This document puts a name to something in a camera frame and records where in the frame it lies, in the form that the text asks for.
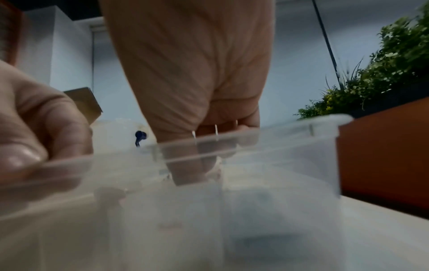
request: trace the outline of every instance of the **white table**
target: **white table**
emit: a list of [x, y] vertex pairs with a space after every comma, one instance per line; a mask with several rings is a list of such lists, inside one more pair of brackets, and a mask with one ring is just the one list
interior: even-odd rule
[[347, 271], [429, 270], [429, 220], [342, 197]]

